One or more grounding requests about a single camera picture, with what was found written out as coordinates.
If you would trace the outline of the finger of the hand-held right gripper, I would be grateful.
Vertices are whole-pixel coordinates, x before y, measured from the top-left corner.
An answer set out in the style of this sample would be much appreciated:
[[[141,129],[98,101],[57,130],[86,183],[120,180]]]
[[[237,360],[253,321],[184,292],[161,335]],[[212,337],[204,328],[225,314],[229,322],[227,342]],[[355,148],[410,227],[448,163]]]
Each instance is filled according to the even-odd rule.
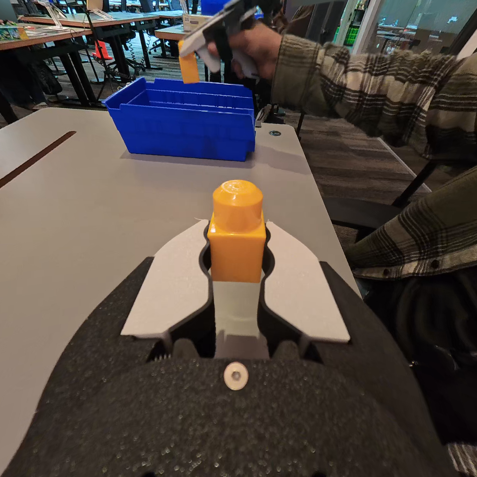
[[[207,55],[208,44],[216,44],[220,58],[233,58],[228,38],[240,31],[242,2],[228,2],[223,9],[184,38],[183,54],[195,51],[200,57]]]

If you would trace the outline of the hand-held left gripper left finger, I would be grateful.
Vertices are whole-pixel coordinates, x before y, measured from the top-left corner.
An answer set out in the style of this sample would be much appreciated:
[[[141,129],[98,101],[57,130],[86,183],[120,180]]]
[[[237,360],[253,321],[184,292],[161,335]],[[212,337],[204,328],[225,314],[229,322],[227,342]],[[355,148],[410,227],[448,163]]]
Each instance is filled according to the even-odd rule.
[[[215,310],[209,221],[202,219],[173,237],[155,253],[122,336],[155,339],[170,352],[179,339],[191,340],[198,350],[215,350]]]

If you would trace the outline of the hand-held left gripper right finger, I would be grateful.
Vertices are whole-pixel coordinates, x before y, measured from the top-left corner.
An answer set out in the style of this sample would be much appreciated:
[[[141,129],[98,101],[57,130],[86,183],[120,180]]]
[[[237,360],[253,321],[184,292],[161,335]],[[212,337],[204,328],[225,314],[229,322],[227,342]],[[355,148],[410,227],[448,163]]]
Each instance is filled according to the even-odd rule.
[[[269,356],[285,341],[299,355],[313,343],[348,344],[350,334],[319,259],[293,235],[266,223],[257,323]]]

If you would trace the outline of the orange mega block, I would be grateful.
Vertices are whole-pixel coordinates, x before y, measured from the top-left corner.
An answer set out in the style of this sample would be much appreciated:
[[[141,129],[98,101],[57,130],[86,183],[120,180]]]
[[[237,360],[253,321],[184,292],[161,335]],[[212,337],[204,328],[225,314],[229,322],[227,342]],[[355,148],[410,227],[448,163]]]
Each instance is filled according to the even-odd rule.
[[[200,82],[199,69],[196,58],[196,52],[192,51],[188,54],[183,54],[184,40],[178,42],[179,50],[179,65],[184,84],[195,84]]]
[[[263,194],[252,182],[229,180],[213,193],[207,239],[214,282],[259,283],[266,241]]]

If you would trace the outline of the blue plastic bin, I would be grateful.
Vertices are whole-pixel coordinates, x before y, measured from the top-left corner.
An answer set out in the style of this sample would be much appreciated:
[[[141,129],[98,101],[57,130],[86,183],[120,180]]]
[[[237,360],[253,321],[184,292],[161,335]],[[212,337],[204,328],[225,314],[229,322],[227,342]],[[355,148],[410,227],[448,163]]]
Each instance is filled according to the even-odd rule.
[[[244,162],[255,150],[253,98],[240,84],[141,77],[102,103],[130,153]]]

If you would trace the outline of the person's right forearm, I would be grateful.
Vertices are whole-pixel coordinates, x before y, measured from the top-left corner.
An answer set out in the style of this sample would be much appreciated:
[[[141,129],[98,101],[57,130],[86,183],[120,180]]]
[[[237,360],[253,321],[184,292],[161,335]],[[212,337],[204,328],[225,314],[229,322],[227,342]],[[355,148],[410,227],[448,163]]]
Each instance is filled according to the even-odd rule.
[[[289,109],[343,118],[429,160],[476,160],[476,53],[351,55],[284,35],[271,96]]]

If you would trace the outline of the person's right hand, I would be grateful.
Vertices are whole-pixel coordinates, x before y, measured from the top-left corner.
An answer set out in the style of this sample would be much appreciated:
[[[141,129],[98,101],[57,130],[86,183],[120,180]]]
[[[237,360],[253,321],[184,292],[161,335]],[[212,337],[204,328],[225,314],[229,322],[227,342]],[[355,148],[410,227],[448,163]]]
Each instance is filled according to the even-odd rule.
[[[256,21],[252,28],[231,35],[228,40],[232,50],[252,58],[262,80],[272,82],[282,41],[279,33]]]

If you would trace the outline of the cardboard box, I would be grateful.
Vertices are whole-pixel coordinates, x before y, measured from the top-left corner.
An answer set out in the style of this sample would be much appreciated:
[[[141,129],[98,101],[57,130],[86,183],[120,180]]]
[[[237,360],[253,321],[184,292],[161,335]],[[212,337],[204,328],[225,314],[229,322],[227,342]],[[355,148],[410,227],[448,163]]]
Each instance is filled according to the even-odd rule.
[[[212,15],[187,14],[183,12],[183,30],[185,33],[194,32],[196,29],[202,27],[211,18]]]

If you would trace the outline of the wooden office desk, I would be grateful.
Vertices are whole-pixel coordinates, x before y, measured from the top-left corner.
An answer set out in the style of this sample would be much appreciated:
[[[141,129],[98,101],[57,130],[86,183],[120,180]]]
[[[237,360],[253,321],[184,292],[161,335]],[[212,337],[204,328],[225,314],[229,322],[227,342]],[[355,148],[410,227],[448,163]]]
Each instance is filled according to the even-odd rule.
[[[117,67],[115,77],[120,83],[127,83],[132,81],[129,71],[130,67],[134,68],[135,75],[138,75],[139,70],[152,69],[146,49],[144,31],[149,29],[155,30],[159,20],[174,18],[175,13],[175,11],[155,11],[151,13],[95,13],[89,10],[81,14],[67,14],[65,18],[57,18],[55,16],[20,16],[19,20],[40,25],[61,25],[64,28],[83,29],[85,35],[88,35],[86,31],[91,31],[94,40],[110,41]],[[128,61],[124,55],[122,44],[120,43],[120,36],[129,34],[132,31],[131,25],[134,25],[135,30],[139,33],[146,63],[145,66],[142,66],[140,63]]]

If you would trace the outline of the person's body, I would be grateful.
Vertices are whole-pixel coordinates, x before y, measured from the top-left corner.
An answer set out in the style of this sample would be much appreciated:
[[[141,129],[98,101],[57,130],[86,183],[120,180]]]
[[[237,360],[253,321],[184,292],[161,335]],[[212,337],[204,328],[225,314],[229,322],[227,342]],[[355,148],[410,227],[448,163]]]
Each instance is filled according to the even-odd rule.
[[[414,371],[460,476],[476,476],[476,167],[345,252],[365,301]]]

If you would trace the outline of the wooden side table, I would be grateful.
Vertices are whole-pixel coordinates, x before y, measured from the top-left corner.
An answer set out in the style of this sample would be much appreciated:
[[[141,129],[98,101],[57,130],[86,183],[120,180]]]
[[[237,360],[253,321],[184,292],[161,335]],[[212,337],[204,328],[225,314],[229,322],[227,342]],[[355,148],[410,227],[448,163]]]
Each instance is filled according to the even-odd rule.
[[[19,120],[13,106],[28,111],[48,105],[47,97],[59,98],[63,88],[46,63],[58,58],[75,92],[67,103],[84,107],[98,105],[84,70],[80,51],[87,54],[84,37],[90,31],[64,27],[54,29],[27,23],[7,22],[1,26],[1,120]]]

